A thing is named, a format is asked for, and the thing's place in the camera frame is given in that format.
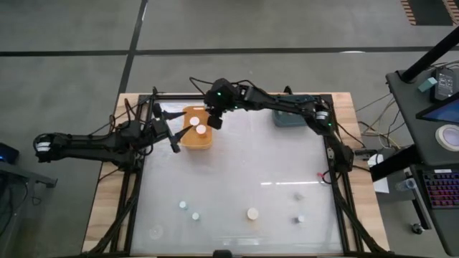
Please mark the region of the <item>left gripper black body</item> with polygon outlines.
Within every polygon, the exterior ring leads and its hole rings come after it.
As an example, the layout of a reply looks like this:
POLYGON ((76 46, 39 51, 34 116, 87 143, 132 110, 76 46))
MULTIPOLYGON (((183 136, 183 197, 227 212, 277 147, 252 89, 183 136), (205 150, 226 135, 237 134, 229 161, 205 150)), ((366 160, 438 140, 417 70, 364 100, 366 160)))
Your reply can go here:
POLYGON ((171 144, 172 151, 174 153, 179 153, 180 147, 178 143, 172 140, 172 136, 174 134, 171 132, 171 129, 169 128, 168 123, 166 122, 167 120, 163 120, 161 117, 161 113, 163 110, 161 109, 160 104, 154 103, 152 111, 154 118, 151 120, 151 127, 156 142, 168 138, 171 144))

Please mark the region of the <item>orange plastic bin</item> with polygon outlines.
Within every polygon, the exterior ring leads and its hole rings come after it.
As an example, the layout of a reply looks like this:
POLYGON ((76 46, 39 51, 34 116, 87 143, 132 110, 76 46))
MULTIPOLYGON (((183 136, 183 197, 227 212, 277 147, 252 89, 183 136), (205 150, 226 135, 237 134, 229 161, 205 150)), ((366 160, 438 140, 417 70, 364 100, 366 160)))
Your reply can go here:
POLYGON ((183 128, 191 125, 189 119, 192 117, 198 117, 200 119, 200 124, 207 127, 207 136, 205 138, 200 138, 195 131, 195 127, 189 130, 186 135, 181 139, 181 144, 193 150, 204 150, 208 149, 212 145, 212 129, 207 125, 209 114, 204 109, 204 106, 186 106, 183 109, 183 112, 186 112, 184 115, 184 124, 183 128))

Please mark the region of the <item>teal plastic bin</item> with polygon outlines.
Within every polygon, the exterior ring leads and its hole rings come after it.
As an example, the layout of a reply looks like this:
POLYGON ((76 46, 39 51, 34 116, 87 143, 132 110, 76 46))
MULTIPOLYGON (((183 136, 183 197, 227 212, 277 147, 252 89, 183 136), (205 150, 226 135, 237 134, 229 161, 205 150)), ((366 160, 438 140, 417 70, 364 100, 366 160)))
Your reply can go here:
MULTIPOLYGON (((312 95, 283 95, 282 98, 289 101, 299 100, 300 102, 315 100, 312 95)), ((293 113, 273 110, 272 119, 279 128, 307 127, 305 120, 300 115, 293 113)))

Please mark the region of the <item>grey cart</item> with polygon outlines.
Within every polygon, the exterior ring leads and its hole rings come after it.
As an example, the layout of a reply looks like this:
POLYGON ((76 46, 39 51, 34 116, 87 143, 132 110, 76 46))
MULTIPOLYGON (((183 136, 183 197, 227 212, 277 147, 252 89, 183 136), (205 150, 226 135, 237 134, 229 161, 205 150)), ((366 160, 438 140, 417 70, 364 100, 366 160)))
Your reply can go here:
POLYGON ((5 257, 19 231, 34 187, 41 183, 54 188, 57 179, 0 161, 0 257, 5 257))

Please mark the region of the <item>black device with blue light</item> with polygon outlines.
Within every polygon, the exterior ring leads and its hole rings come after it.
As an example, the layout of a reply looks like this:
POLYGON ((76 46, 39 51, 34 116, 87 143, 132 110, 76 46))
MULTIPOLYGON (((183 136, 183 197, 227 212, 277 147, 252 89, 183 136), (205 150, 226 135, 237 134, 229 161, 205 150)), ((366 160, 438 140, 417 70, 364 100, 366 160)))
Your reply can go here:
POLYGON ((5 143, 0 143, 0 162, 15 164, 19 157, 19 151, 5 143))

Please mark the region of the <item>white paper sheet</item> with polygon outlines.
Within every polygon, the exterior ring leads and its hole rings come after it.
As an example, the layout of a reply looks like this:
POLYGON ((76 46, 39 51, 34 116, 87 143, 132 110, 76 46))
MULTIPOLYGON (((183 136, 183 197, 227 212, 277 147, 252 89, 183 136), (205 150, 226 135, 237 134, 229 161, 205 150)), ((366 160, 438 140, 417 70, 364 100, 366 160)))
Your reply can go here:
MULTIPOLYGON (((367 161, 367 165, 368 167, 373 167, 375 165, 378 165, 380 163, 382 163, 384 161, 384 157, 382 154, 374 154, 373 156, 371 156, 369 158, 369 160, 367 161)), ((374 186, 374 190, 377 192, 377 193, 381 193, 381 194, 388 194, 389 193, 389 185, 388 185, 388 181, 387 181, 387 178, 383 178, 383 179, 380 179, 378 181, 375 181, 373 183, 373 186, 374 186)))

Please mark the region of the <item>dark grey workstation desk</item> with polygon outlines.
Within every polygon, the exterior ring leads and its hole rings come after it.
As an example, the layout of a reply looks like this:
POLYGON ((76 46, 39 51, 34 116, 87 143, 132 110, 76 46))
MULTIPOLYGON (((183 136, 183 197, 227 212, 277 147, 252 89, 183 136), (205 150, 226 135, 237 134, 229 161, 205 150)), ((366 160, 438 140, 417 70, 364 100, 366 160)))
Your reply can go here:
POLYGON ((400 72, 390 73, 386 75, 386 79, 414 141, 413 145, 417 147, 422 158, 421 164, 411 165, 415 169, 415 179, 421 185, 422 200, 445 252, 453 257, 459 256, 459 209, 432 209, 422 181, 424 173, 435 169, 459 170, 459 153, 443 149, 434 137, 434 132, 445 123, 428 122, 415 117, 418 112, 431 106, 427 94, 416 88, 421 80, 427 79, 427 73, 421 73, 413 83, 401 81, 400 72))

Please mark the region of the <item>black stand beam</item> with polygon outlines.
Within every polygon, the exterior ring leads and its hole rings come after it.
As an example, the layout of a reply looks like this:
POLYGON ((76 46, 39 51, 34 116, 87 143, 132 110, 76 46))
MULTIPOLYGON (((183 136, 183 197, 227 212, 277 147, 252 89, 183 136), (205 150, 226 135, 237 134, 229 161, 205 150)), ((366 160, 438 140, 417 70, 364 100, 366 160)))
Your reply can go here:
POLYGON ((401 171, 411 165, 421 164, 422 158, 417 151, 415 145, 404 148, 396 152, 394 155, 385 158, 381 163, 378 163, 370 168, 372 181, 378 181, 386 178, 390 174, 401 171))

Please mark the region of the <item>clear plastic water bottle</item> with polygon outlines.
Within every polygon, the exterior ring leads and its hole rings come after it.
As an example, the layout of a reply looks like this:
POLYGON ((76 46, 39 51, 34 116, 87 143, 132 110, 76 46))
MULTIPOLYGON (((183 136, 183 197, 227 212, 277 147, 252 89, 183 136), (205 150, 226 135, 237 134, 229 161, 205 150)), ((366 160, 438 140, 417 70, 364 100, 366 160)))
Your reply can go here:
POLYGON ((417 188, 417 183, 413 178, 407 178, 395 184, 397 191, 412 191, 417 188))

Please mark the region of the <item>small teal container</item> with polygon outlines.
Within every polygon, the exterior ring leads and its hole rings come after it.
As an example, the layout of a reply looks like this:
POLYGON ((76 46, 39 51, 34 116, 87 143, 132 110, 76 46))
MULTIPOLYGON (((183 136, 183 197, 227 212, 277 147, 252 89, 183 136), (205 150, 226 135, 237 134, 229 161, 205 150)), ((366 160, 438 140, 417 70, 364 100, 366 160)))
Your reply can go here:
POLYGON ((436 86, 437 80, 434 77, 428 77, 423 83, 421 83, 417 89, 420 92, 428 92, 430 91, 434 86, 436 86))

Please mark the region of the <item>black stand pole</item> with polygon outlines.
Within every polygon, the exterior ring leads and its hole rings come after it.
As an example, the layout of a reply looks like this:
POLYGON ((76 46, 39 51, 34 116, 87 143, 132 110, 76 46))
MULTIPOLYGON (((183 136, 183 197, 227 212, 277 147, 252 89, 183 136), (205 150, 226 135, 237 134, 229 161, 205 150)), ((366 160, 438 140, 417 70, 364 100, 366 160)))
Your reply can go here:
POLYGON ((421 72, 426 70, 430 65, 440 59, 444 54, 449 52, 453 47, 459 44, 459 26, 457 26, 449 35, 438 42, 431 50, 424 54, 416 63, 405 70, 400 79, 403 82, 411 82, 421 72))

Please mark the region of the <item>black electronic device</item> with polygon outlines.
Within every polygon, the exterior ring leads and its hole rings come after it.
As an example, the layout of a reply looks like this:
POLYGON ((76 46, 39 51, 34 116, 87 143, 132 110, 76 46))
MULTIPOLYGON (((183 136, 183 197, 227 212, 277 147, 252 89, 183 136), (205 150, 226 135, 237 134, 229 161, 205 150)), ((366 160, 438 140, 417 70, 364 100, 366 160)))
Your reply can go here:
POLYGON ((452 69, 437 68, 432 72, 432 77, 437 80, 437 83, 430 90, 431 102, 445 100, 459 91, 459 79, 452 69))

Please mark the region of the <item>tablet with blue screen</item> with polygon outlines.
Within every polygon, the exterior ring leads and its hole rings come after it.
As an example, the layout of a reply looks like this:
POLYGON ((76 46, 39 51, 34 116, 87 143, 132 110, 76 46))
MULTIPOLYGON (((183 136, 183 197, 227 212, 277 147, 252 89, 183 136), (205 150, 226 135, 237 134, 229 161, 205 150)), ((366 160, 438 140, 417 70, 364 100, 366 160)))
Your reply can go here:
POLYGON ((459 124, 459 92, 418 112, 416 118, 459 124))

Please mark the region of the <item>black mat with orange stripes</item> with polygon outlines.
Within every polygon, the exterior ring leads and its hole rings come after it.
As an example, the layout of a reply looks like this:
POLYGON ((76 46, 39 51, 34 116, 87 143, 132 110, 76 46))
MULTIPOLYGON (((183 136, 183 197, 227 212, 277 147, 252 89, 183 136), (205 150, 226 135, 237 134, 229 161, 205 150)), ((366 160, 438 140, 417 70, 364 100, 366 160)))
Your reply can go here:
POLYGON ((459 11, 454 0, 399 0, 413 26, 455 26, 459 11))

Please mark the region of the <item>black backlit keyboard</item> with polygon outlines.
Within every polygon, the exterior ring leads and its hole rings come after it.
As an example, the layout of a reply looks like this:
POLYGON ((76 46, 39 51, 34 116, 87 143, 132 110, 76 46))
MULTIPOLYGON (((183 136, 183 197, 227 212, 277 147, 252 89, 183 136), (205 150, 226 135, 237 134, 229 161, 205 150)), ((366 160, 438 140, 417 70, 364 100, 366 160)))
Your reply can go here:
POLYGON ((422 181, 432 209, 459 209, 459 170, 429 171, 422 181))

